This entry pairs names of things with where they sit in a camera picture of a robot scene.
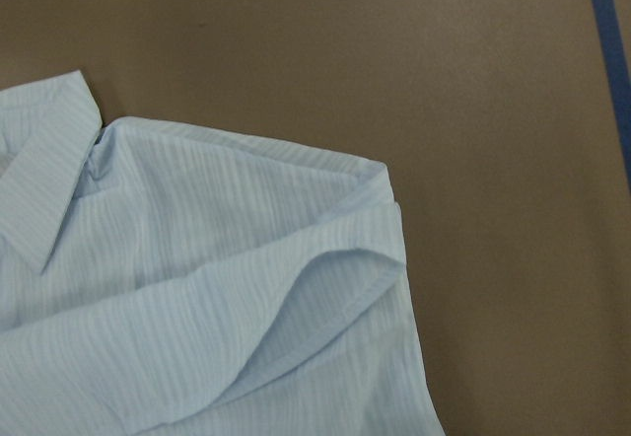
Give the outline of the light blue button-up shirt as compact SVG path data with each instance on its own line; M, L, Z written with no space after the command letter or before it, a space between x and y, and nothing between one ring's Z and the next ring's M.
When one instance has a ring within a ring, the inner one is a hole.
M385 164L1 94L5 435L440 435Z

